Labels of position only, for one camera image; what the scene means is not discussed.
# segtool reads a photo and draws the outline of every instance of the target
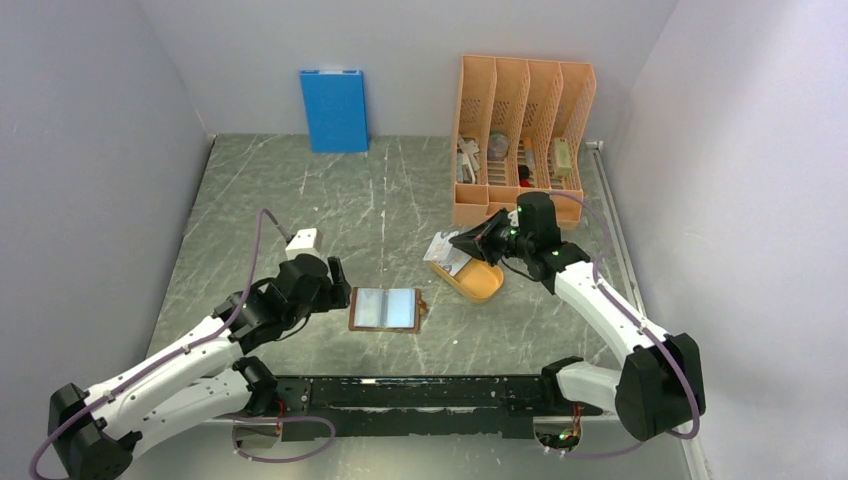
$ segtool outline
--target blue box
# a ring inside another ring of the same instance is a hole
[[[368,151],[361,70],[301,70],[300,88],[313,152]]]

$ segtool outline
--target item in organizer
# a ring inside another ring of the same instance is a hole
[[[459,137],[456,141],[457,147],[462,153],[468,155],[468,158],[471,160],[471,167],[475,172],[480,170],[480,164],[477,163],[477,154],[480,152],[480,147],[477,145],[477,141],[473,138],[468,140]]]
[[[506,157],[506,152],[509,150],[509,137],[501,132],[492,132],[489,134],[489,148],[486,153],[492,160],[501,160]]]
[[[536,155],[533,153],[532,148],[524,149],[524,161],[527,162],[527,166],[531,170],[536,170]]]
[[[468,154],[461,153],[459,154],[459,157],[458,170],[462,173],[462,181],[460,183],[477,183],[477,175],[474,174],[474,166],[471,164],[471,159]]]
[[[522,187],[532,187],[533,184],[530,183],[530,168],[527,165],[519,165],[518,166],[518,184]]]
[[[571,149],[568,148],[568,141],[562,137],[554,138],[551,148],[554,150],[554,173],[567,177],[571,173]]]

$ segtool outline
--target gray marble surface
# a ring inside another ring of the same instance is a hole
[[[603,214],[595,167],[580,158],[585,196]],[[418,334],[351,332],[348,311],[316,315],[296,337],[253,354],[276,374],[536,373],[565,356],[615,367],[600,337],[541,285],[506,271],[502,289],[474,305],[422,257],[451,226],[448,137],[377,137],[367,154],[321,155],[306,136],[221,135],[186,225],[149,353],[176,340],[244,287],[256,212],[294,231],[318,227],[324,252],[363,287],[415,287],[430,304]],[[600,225],[584,213],[563,238],[600,252]],[[266,223],[256,278],[275,275],[284,242]],[[602,270],[619,291],[618,258]]]

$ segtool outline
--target cable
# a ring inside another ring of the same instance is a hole
[[[607,300],[609,300],[609,302],[616,309],[618,309],[625,317],[627,317],[627,319],[630,320],[630,322],[635,327],[641,328],[642,323],[639,321],[639,319],[636,318],[636,316],[634,316],[632,313],[630,313],[630,310],[627,309],[624,305],[622,305],[621,302],[619,302],[615,298],[615,296],[613,296],[612,293],[610,293],[609,290],[607,290],[606,286],[604,286],[604,283],[600,281],[601,280],[601,274],[600,274],[601,264],[603,263],[604,259],[606,259],[607,255],[609,255],[610,249],[612,247],[612,234],[610,233],[609,227],[607,226],[607,224],[601,219],[601,217],[597,214],[597,212],[595,212],[592,209],[592,207],[590,207],[589,204],[586,203],[583,199],[576,197],[574,195],[565,193],[565,192],[551,191],[551,192],[548,192],[548,193],[550,195],[558,195],[558,196],[561,196],[561,197],[569,198],[569,199],[574,200],[575,202],[579,203],[580,205],[583,206],[583,208],[585,208],[595,218],[595,221],[597,221],[601,225],[601,230],[604,232],[604,250],[597,257],[597,259],[593,262],[592,277],[595,281],[595,285],[598,287],[598,290],[600,290],[601,294]],[[665,358],[665,360],[669,363],[669,366],[671,366],[671,369],[674,371],[675,376],[680,381],[680,384],[683,386],[683,391],[686,394],[686,399],[689,402],[689,408],[692,410],[692,430],[687,432],[687,433],[680,433],[680,432],[676,432],[674,430],[670,430],[668,432],[668,434],[673,436],[673,437],[680,438],[682,440],[690,440],[692,438],[695,438],[695,436],[698,435],[698,432],[701,429],[701,415],[698,411],[698,402],[695,400],[695,392],[692,390],[692,386],[689,384],[689,380],[686,379],[686,375],[683,373],[683,369],[680,368],[680,365],[677,363],[677,361],[671,355],[671,352],[668,351],[668,348],[666,348],[665,345],[662,344],[662,341],[659,338],[657,338],[657,336],[647,328],[642,329],[642,332],[645,334],[646,337],[648,337],[649,340],[651,340],[651,342],[654,343],[654,345],[657,346],[657,350],[660,351],[663,358]],[[572,452],[572,453],[566,453],[566,456],[571,456],[571,457],[574,457],[574,458],[595,458],[595,459],[612,458],[612,457],[617,457],[619,455],[625,455],[627,453],[630,453],[630,452],[636,450],[637,448],[641,447],[643,445],[643,443],[644,442],[639,442],[639,443],[637,443],[633,446],[630,446],[630,447],[625,448],[623,450],[619,450],[617,452],[583,453],[583,454]]]
[[[529,274],[524,273],[524,272],[522,272],[522,271],[518,270],[518,269],[517,269],[517,268],[515,268],[515,267],[511,267],[508,263],[506,263],[506,262],[504,261],[503,257],[501,257],[501,265],[503,265],[504,267],[506,267],[507,269],[509,269],[509,270],[510,270],[510,271],[512,271],[513,273],[517,273],[517,274],[521,275],[522,277],[526,278],[527,280],[530,280],[531,282],[535,282],[535,281],[536,281],[536,279],[535,279],[535,278],[533,278],[533,277],[531,277]]]
[[[248,422],[248,423],[297,423],[297,422],[312,422],[312,423],[323,423],[330,429],[330,438],[327,439],[320,447],[312,450],[311,452],[304,453],[303,455],[298,455],[296,457],[289,458],[264,458],[264,457],[256,457],[250,454],[245,453],[241,448],[239,448],[238,440],[236,440],[236,424],[233,424],[233,433],[231,435],[233,440],[233,450],[236,455],[241,458],[245,458],[247,460],[259,463],[293,463],[299,462],[301,460],[306,460],[309,457],[314,457],[319,453],[323,452],[327,448],[329,448],[330,444],[336,439],[336,426],[333,425],[333,422],[327,420],[322,417],[313,417],[313,416],[303,416],[303,417],[288,417],[288,418],[273,418],[273,417],[241,417],[238,415],[224,415],[224,418],[229,418],[231,420],[237,422]]]
[[[253,275],[256,273],[256,262],[257,262],[257,259],[259,258],[259,239],[260,239],[260,235],[262,233],[262,216],[263,215],[266,215],[271,220],[271,223],[273,223],[274,226],[277,227],[277,230],[280,231],[280,234],[283,236],[283,238],[286,239],[286,242],[291,241],[291,239],[293,238],[292,235],[285,228],[283,228],[282,225],[280,225],[280,222],[277,221],[277,218],[274,217],[274,214],[272,214],[270,211],[268,211],[268,209],[263,208],[263,209],[259,210],[259,212],[256,214],[256,238],[255,238],[254,243],[253,243],[253,257],[250,260],[250,270],[249,270],[249,273],[247,275],[247,286],[245,286],[244,290],[242,291],[241,298],[239,298],[239,301],[238,301],[238,304],[236,305],[235,310],[233,310],[233,313],[230,314],[230,317],[227,318],[227,320],[224,323],[221,324],[221,327],[218,328],[218,330],[216,330],[215,332],[213,332],[213,333],[211,333],[211,334],[209,334],[205,337],[198,338],[197,340],[195,340],[193,342],[189,342],[188,345],[186,345],[186,347],[188,349],[193,349],[193,348],[197,347],[198,345],[204,344],[204,343],[206,343],[206,342],[208,342],[212,339],[218,338],[218,336],[220,336],[227,328],[230,327],[230,325],[232,325],[232,323],[236,320],[236,318],[238,318],[239,314],[241,313],[242,307],[244,307],[244,302],[247,301],[247,296],[250,293],[250,286],[253,283]],[[162,365],[165,365],[166,363],[170,362],[172,359],[174,359],[174,358],[176,358],[180,355],[183,355],[183,354],[185,354],[185,350],[183,350],[183,348],[177,348],[177,349],[169,352],[168,354],[163,355],[157,361],[152,362],[150,365],[143,368],[138,373],[129,377],[123,383],[121,383],[117,387],[115,387],[112,390],[111,395],[113,397],[120,395],[127,388],[135,385],[136,383],[138,383],[139,380],[146,377],[147,375],[149,375],[151,372],[153,372],[157,368],[161,367]],[[107,401],[108,401],[108,398],[105,397],[105,396],[100,397],[100,398],[92,401],[91,403],[89,403],[88,405],[83,407],[80,411],[78,411],[77,413],[72,415],[71,418],[65,420],[65,422],[62,423],[61,425],[59,425],[59,427],[56,428],[56,430],[54,430],[53,433],[48,435],[47,439],[44,440],[44,442],[41,445],[39,445],[38,449],[36,449],[35,454],[33,454],[32,459],[29,462],[29,475],[30,475],[30,477],[32,477],[33,480],[58,480],[58,479],[51,479],[51,478],[48,478],[48,477],[41,476],[41,474],[38,473],[38,461],[41,460],[41,457],[44,456],[44,453],[47,451],[48,448],[50,448],[50,445],[52,445],[53,442],[58,440],[58,438],[63,433],[65,433],[65,431],[68,428],[70,428],[71,425],[73,425],[74,423],[79,421],[82,417],[84,417],[84,416],[88,415],[89,413],[97,410]]]
[[[300,326],[299,326],[299,327],[297,327],[297,330],[294,330],[294,331],[293,331],[293,332],[291,332],[290,334],[285,335],[285,336],[283,336],[283,337],[280,337],[280,338],[278,338],[278,339],[276,339],[276,340],[274,340],[274,341],[275,341],[275,342],[282,342],[283,340],[285,340],[285,339],[287,339],[287,338],[291,338],[291,337],[295,336],[295,334],[296,334],[297,332],[299,332],[299,331],[303,330],[303,328],[304,328],[304,327],[306,327],[306,324],[307,324],[307,323],[309,323],[309,318],[310,318],[310,317],[306,317],[306,318],[303,320],[303,323],[301,323],[301,324],[300,324]]]

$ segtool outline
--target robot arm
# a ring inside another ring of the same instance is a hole
[[[286,248],[290,260],[280,264],[275,278],[250,287],[229,328],[222,329],[222,322],[243,292],[231,295],[193,330],[130,370],[85,391],[74,384],[57,390],[50,398],[48,432],[65,428],[53,446],[70,477],[117,478],[134,458],[205,420],[268,410],[279,398],[277,380],[258,358],[245,355],[312,313],[350,304],[341,263],[335,257],[321,258],[320,240],[316,229],[299,231]],[[174,352],[180,353],[159,365]],[[153,367],[119,390],[126,379]],[[102,406],[68,425],[69,418],[104,398]]]
[[[650,332],[680,366],[694,393],[698,415],[704,413],[695,341],[686,334],[671,336],[648,320],[595,272],[583,250],[563,243],[548,194],[519,196],[515,212],[501,210],[480,226],[453,237],[451,243],[490,265],[503,258],[520,258],[532,280],[573,306],[609,345],[622,366],[620,371],[589,365],[579,357],[554,362],[542,370],[556,390],[554,402],[583,402],[616,413],[625,429],[641,441],[693,420],[685,388]],[[629,317],[636,319],[638,326]]]

